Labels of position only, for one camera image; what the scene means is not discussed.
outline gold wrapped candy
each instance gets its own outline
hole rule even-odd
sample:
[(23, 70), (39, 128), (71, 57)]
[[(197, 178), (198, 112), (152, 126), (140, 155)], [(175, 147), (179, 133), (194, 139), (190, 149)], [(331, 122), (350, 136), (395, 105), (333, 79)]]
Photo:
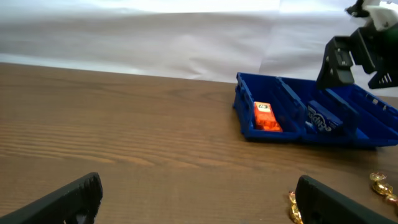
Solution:
[(380, 172), (374, 172), (371, 173), (369, 178), (372, 181), (371, 186), (373, 191), (382, 195), (386, 202), (398, 206), (398, 197), (392, 193), (392, 186), (384, 182), (387, 179), (387, 176)]
[(293, 191), (289, 192), (289, 200), (290, 200), (290, 209), (289, 215), (292, 221), (296, 224), (303, 224), (303, 220), (301, 219), (301, 214), (296, 202), (296, 195)]

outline white sheet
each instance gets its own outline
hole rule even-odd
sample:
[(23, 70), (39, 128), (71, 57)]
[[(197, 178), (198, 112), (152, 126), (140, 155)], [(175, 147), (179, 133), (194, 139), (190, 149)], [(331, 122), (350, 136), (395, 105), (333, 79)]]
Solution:
[[(0, 62), (221, 82), (236, 72), (316, 79), (325, 44), (358, 26), (343, 12), (353, 3), (5, 0)], [(369, 79), (356, 77), (362, 87)]]

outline storage tray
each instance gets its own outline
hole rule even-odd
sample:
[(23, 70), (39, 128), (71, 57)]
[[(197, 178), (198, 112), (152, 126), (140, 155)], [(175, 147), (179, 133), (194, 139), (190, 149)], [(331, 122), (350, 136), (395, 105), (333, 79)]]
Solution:
[[(238, 73), (233, 107), (248, 140), (297, 141), (356, 147), (398, 144), (398, 111), (357, 85), (317, 90), (315, 81)], [(344, 122), (339, 136), (311, 134), (307, 103), (316, 100)], [(270, 103), (282, 133), (255, 129), (255, 101)]]

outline blue bin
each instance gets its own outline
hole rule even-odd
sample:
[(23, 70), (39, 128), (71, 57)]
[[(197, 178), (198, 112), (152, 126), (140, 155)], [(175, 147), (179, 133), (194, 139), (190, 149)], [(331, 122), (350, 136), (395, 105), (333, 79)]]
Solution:
[[(317, 90), (313, 80), (247, 73), (238, 73), (236, 78), (234, 108), (246, 139), (356, 147), (398, 144), (398, 111), (356, 85)], [(306, 129), (310, 100), (344, 122), (342, 135), (312, 134)], [(283, 133), (254, 129), (255, 101), (271, 104)]]

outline wooden table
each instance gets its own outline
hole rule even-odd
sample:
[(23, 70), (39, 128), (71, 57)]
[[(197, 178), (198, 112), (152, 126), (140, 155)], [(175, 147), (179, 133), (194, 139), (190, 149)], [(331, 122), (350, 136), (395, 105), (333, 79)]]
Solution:
[(308, 174), (398, 221), (368, 182), (398, 189), (397, 147), (247, 142), (232, 83), (1, 64), (0, 91), (0, 216), (99, 172), (99, 224), (291, 223)]

